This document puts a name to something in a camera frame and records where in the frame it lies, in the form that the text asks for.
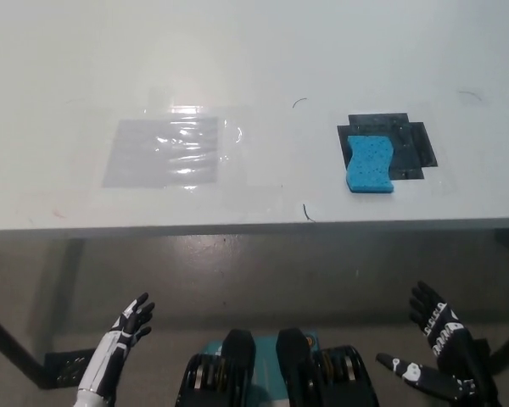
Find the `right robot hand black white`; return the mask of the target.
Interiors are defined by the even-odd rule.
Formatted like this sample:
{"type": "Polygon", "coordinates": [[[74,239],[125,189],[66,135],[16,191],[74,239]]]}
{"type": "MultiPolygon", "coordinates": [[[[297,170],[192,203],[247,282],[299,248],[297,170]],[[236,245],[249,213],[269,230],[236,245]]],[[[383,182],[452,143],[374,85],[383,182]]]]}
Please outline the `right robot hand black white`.
{"type": "Polygon", "coordinates": [[[434,354],[435,368],[379,353],[376,361],[403,383],[451,406],[499,406],[488,353],[449,303],[425,282],[411,290],[410,318],[434,354]]]}

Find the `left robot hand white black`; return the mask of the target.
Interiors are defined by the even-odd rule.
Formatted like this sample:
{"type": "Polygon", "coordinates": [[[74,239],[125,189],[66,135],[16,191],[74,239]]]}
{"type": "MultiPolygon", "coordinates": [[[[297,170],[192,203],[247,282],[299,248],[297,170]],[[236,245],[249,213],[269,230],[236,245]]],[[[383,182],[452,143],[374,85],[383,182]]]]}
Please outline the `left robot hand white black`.
{"type": "Polygon", "coordinates": [[[135,298],[103,335],[80,381],[78,392],[96,394],[109,400],[116,393],[120,375],[131,349],[151,332],[148,323],[155,304],[148,303],[148,293],[135,298]]]}

